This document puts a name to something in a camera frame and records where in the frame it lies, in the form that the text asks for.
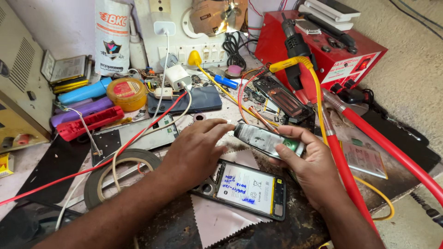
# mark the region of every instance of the metal spring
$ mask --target metal spring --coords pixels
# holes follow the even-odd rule
[[[346,109],[346,106],[342,103],[342,101],[336,98],[326,89],[323,89],[323,98],[339,112],[343,112],[343,110]]]
[[[319,110],[318,110],[318,104],[317,103],[315,103],[314,105],[314,108],[315,108],[315,112],[316,113],[319,113]],[[325,107],[325,105],[322,103],[322,116],[323,116],[323,123],[324,123],[324,125],[325,125],[325,131],[326,132],[328,132],[328,131],[334,131],[334,134],[335,134],[335,130],[334,130],[334,126],[332,125],[332,121],[331,121],[331,118],[330,118],[330,114],[328,113],[328,111],[326,110],[326,107]]]

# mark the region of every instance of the blue tube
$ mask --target blue tube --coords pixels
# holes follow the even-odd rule
[[[71,105],[88,98],[99,97],[106,94],[106,88],[111,82],[111,77],[103,78],[93,85],[80,87],[74,91],[59,95],[58,101],[62,105]]]
[[[222,76],[220,76],[218,74],[215,75],[214,80],[217,83],[220,83],[222,85],[225,85],[225,86],[233,88],[233,89],[237,89],[237,87],[238,87],[238,83],[237,82],[232,81],[232,80],[230,80],[228,78],[222,77]]]

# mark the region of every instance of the red switch light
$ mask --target red switch light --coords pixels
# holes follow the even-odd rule
[[[370,58],[364,59],[363,62],[358,66],[358,68],[355,71],[357,72],[366,69],[370,61],[371,61]]]

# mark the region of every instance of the yellow plug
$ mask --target yellow plug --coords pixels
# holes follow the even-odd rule
[[[202,58],[196,50],[192,50],[188,57],[188,65],[197,66],[202,63]]]

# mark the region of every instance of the yellow container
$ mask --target yellow container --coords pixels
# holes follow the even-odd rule
[[[133,112],[146,104],[146,87],[134,78],[112,81],[106,89],[108,98],[125,112]]]

